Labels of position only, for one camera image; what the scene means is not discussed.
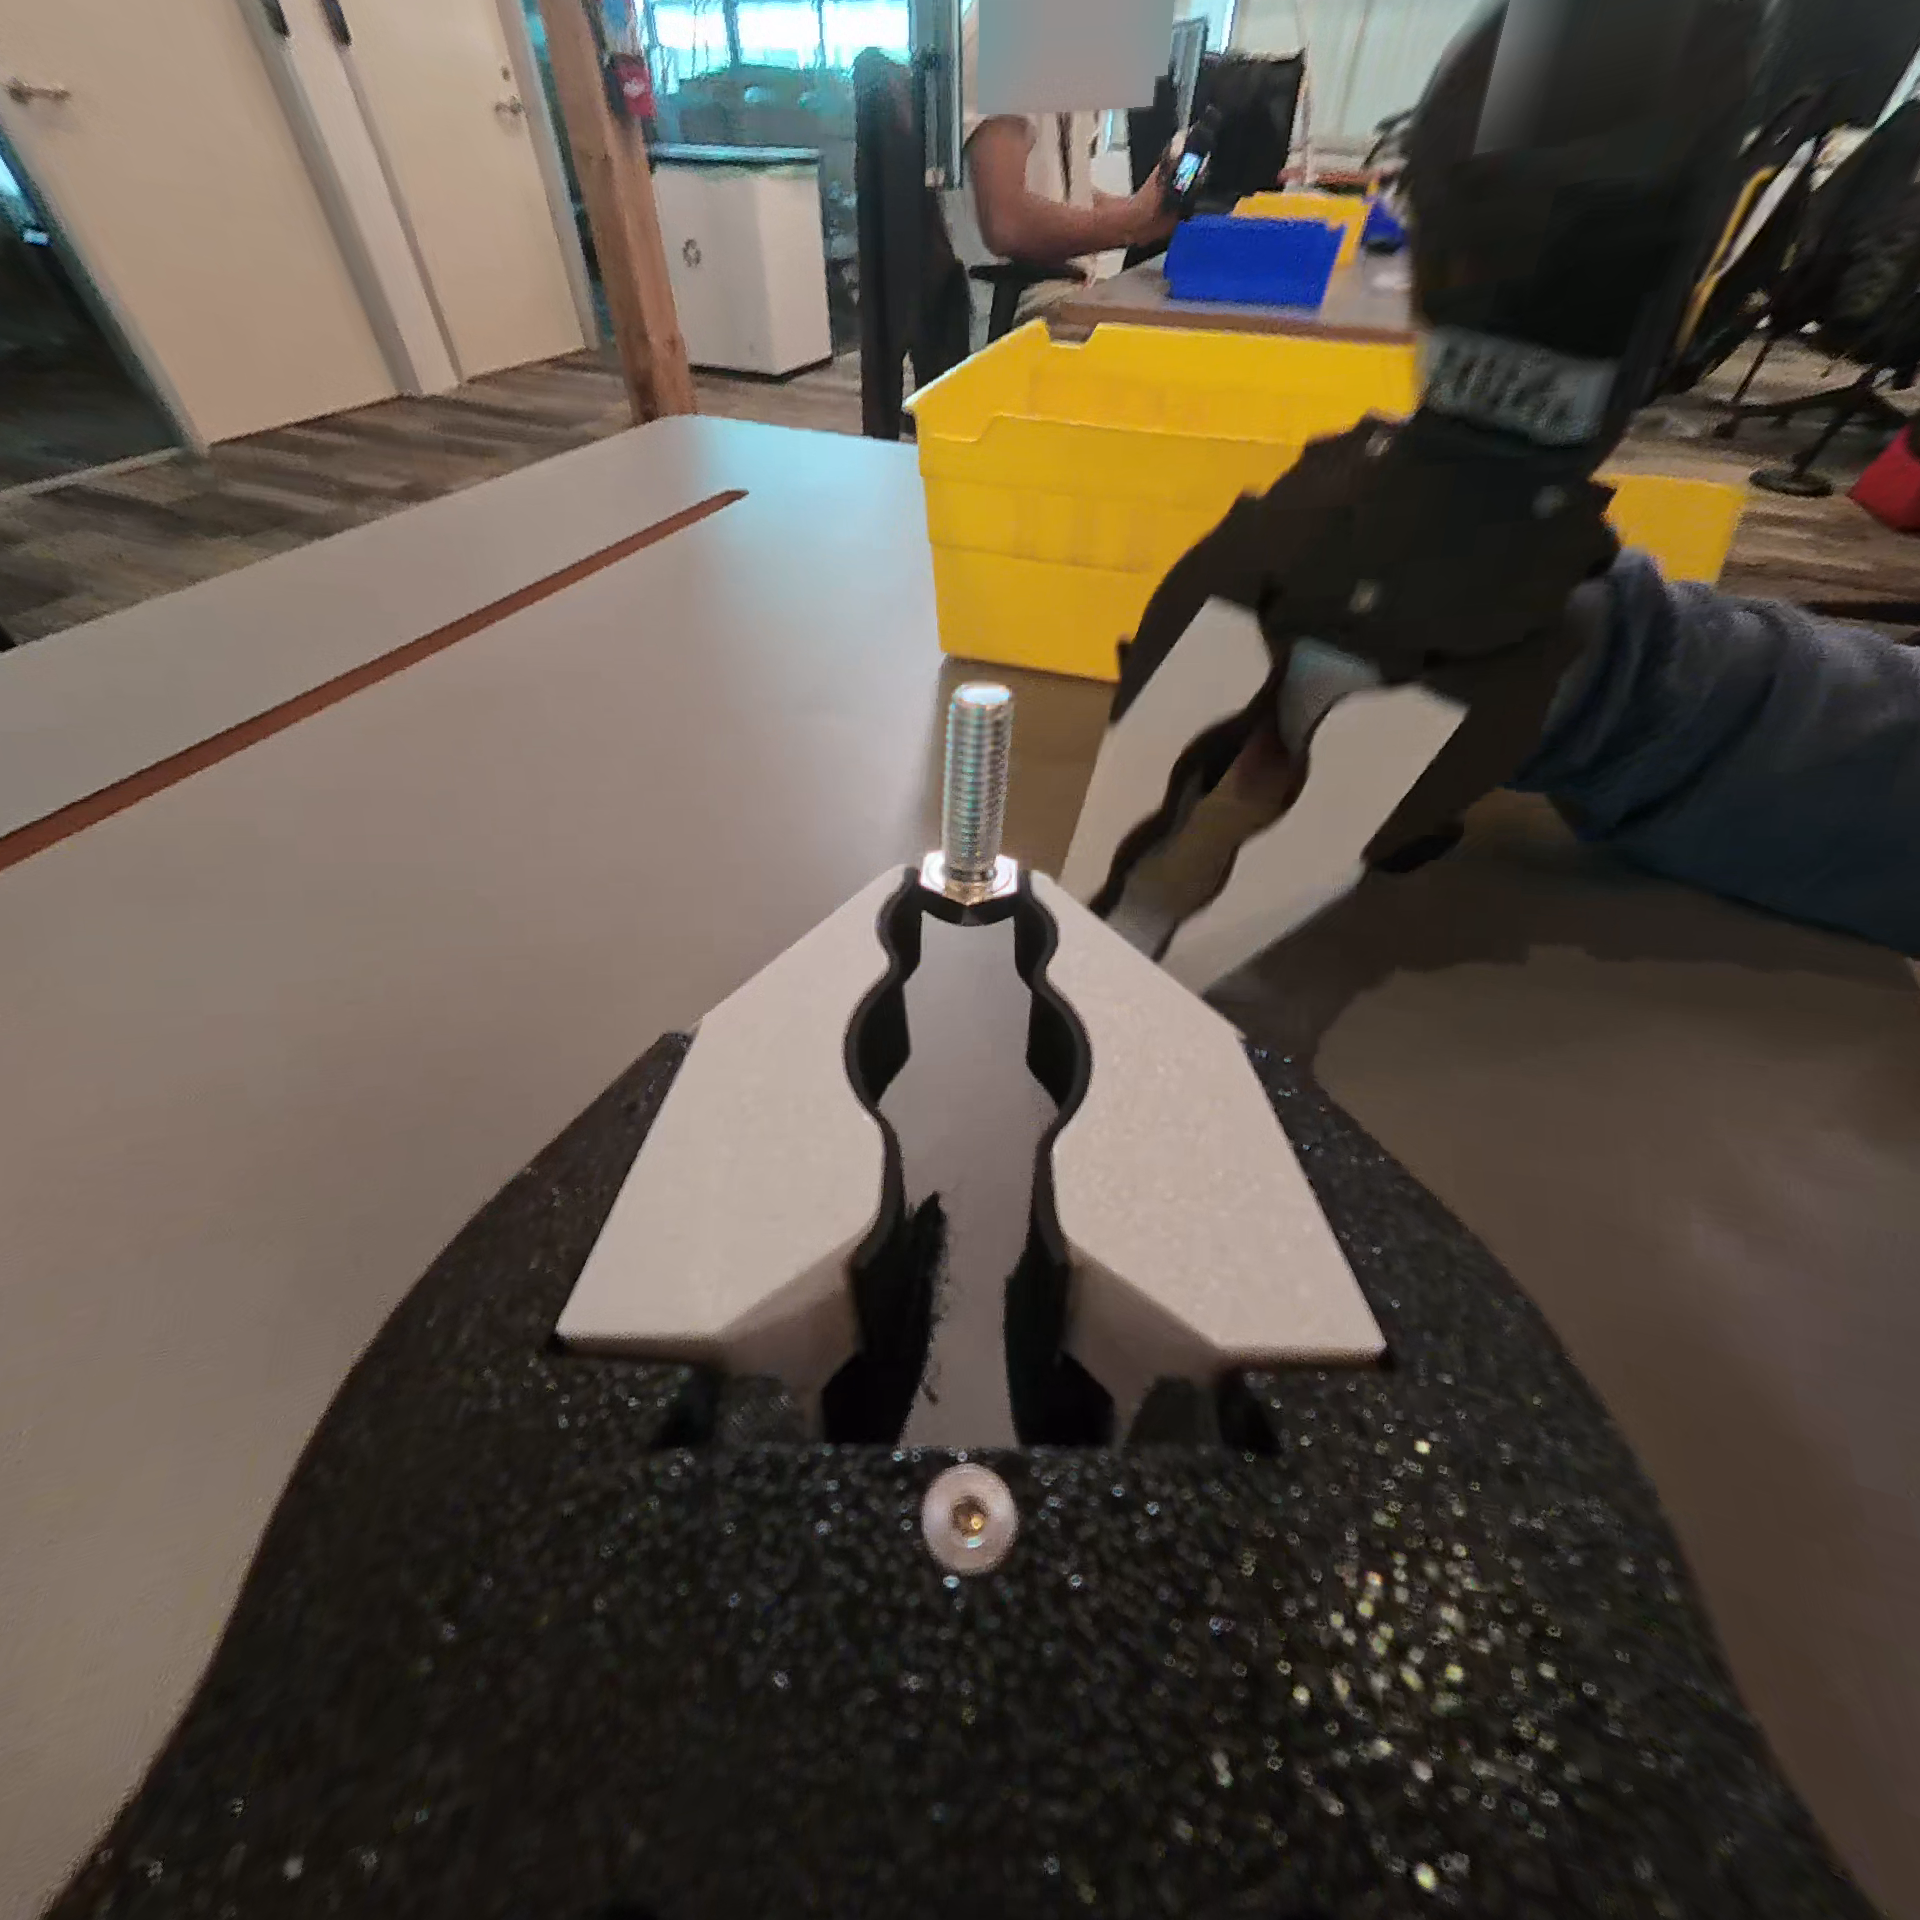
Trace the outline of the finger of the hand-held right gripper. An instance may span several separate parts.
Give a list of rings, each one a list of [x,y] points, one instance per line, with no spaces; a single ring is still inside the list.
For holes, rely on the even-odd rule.
[[[1148,962],[1222,906],[1259,955],[1310,924],[1310,880],[1259,872],[1308,785],[1286,673],[1256,615],[1213,596],[1108,723],[1063,890]]]
[[[1461,705],[1421,685],[1335,699],[1308,735],[1298,797],[1238,850],[1224,890],[1174,936],[1162,969],[1205,994],[1349,896],[1366,847],[1464,719]]]

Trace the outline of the person's right forearm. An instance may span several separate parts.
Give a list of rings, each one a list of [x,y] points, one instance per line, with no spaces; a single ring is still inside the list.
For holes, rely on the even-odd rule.
[[[1569,613],[1511,789],[1658,877],[1915,962],[1915,646],[1634,552]]]

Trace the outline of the wooden column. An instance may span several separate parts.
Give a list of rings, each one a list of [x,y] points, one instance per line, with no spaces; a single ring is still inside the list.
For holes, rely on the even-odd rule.
[[[609,79],[604,10],[542,3],[576,176],[626,397],[636,424],[699,412],[669,273],[649,146],[620,82]]]

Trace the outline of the black high back chair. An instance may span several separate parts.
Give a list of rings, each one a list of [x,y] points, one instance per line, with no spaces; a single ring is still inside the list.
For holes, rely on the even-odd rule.
[[[925,179],[925,135],[908,67],[867,48],[853,62],[859,417],[897,443],[903,404],[971,355],[971,280],[942,194]]]

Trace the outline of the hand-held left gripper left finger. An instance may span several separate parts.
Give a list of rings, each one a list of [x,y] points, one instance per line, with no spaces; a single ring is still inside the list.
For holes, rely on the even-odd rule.
[[[919,960],[920,883],[896,867],[699,1023],[560,1312],[564,1349],[777,1380],[828,1440],[899,1440],[920,1250],[880,1104]]]

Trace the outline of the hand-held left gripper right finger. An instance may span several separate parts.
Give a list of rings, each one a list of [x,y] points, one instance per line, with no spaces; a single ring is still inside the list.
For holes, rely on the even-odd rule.
[[[1021,1444],[1105,1447],[1165,1381],[1373,1369],[1385,1335],[1240,1035],[1051,877],[1015,913],[1056,1105],[1013,1276]]]

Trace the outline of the white door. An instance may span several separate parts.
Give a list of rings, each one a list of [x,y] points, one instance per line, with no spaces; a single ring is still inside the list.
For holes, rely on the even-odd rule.
[[[579,245],[515,4],[283,4],[283,63],[404,392],[587,347]]]
[[[198,445],[397,397],[256,4],[6,3],[4,134]]]

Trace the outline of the yellow plastic bin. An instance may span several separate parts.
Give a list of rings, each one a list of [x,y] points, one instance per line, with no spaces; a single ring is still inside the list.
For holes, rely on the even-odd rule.
[[[1296,221],[1337,228],[1344,236],[1344,252],[1355,252],[1360,246],[1362,228],[1371,211],[1373,196],[1369,194],[1282,189],[1264,194],[1259,192],[1242,198],[1233,208],[1233,217],[1250,221]]]
[[[1418,404],[1418,353],[1034,321],[907,401],[949,657],[1115,683],[1145,600],[1316,438]]]

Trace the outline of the blue plastic bin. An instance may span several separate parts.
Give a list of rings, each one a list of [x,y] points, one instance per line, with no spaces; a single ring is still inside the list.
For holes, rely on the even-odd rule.
[[[1317,218],[1195,215],[1168,245],[1171,300],[1316,312],[1345,246],[1345,228]]]

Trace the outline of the white recycling cabinet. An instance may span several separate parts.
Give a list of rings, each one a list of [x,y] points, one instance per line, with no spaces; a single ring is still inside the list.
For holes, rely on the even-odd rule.
[[[699,372],[790,378],[833,358],[822,153],[651,153],[682,337]]]

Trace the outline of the wooden desk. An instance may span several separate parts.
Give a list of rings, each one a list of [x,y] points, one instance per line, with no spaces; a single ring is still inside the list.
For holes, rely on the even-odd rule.
[[[1418,337],[1411,282],[1397,257],[1360,254],[1328,279],[1317,307],[1179,300],[1158,263],[1072,290],[1046,314],[1056,337],[1085,339],[1102,325],[1248,331],[1408,347]]]

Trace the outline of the steel hex bolt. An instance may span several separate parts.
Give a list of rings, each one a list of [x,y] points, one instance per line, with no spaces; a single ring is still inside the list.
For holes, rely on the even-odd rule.
[[[951,926],[989,926],[1021,890],[1005,850],[1017,699],[998,681],[965,681],[946,706],[940,841],[923,857],[925,905]]]

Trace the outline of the black mesh office chair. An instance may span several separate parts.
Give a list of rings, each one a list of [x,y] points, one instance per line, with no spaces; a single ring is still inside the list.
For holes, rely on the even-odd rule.
[[[1816,125],[1820,93],[1803,93],[1762,131],[1749,180],[1696,286],[1660,394],[1683,394],[1751,337],[1749,375],[1791,339],[1828,364],[1849,364],[1842,386],[1746,401],[1737,389],[1712,426],[1734,438],[1744,421],[1775,424],[1822,414],[1822,434],[1786,466],[1751,486],[1819,499],[1833,484],[1816,472],[1827,445],[1854,424],[1905,430],[1912,417],[1888,400],[1915,389],[1918,370],[1918,102],[1915,86],[1824,176],[1819,158],[1833,131]]]

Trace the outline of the red bag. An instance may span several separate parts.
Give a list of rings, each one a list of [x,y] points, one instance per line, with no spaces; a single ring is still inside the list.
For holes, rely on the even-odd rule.
[[[1880,456],[1858,473],[1849,500],[1893,535],[1918,539],[1920,528],[1918,417],[1910,418]]]

